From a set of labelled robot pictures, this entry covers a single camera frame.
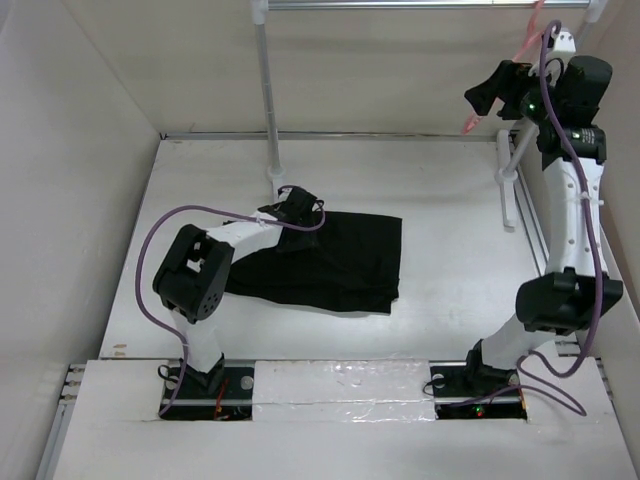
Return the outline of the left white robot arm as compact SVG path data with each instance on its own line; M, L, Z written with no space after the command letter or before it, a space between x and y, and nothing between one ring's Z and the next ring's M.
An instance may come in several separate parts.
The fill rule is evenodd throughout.
M282 187L277 202L253 214L226 213L229 221L201 229L183 226L153 279L152 289L171 312L181 343L183 383L201 396L222 387L224 354L210 317L220 305L231 266L261 250L285 253L312 246L325 222L324 202L297 186Z

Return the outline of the pink clothes hanger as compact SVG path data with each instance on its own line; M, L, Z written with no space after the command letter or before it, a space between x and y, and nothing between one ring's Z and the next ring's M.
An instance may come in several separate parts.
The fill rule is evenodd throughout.
M537 20L544 4L545 0L538 0L534 3L533 12L527 23L524 40L520 49L513 56L513 61L521 60L527 54L527 52L538 42L540 33L537 30ZM461 134L469 134L481 121L482 117L472 111L461 129Z

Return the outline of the black trousers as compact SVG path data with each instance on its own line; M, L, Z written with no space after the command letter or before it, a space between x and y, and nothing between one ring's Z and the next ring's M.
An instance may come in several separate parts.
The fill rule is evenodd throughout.
M402 220L328 211L316 232L314 249L266 249L234 263L225 291L339 313L389 314L399 298Z

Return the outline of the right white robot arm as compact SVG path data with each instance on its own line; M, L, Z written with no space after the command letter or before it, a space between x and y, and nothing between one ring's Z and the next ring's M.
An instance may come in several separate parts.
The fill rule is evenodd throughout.
M476 394L506 385L518 360L554 335L584 331L586 342L593 343L602 316L624 293L622 281L610 278L601 252L599 186L606 135L593 123L612 67L580 55L561 66L557 79L532 69L529 63L505 60L465 93L479 115L500 99L499 117L527 118L538 126L552 226L544 275L520 286L513 317L467 354L461 381Z

